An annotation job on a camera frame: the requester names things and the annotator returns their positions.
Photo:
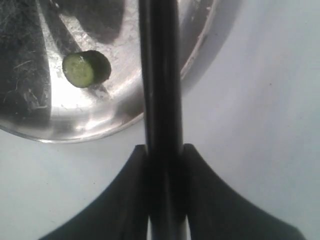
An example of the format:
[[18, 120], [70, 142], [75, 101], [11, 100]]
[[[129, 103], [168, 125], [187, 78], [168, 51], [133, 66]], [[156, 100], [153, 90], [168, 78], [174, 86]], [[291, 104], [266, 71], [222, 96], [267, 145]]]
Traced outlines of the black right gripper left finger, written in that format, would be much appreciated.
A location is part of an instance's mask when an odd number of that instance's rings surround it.
[[101, 195], [43, 239], [147, 239], [146, 163], [145, 146], [135, 146], [124, 167]]

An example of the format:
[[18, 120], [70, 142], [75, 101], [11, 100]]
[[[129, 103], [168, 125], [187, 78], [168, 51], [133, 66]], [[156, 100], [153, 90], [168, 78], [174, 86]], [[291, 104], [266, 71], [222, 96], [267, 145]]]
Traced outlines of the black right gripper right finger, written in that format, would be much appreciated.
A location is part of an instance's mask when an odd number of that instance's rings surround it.
[[292, 226], [258, 208], [227, 185], [192, 144], [185, 144], [188, 207], [193, 240], [302, 240]]

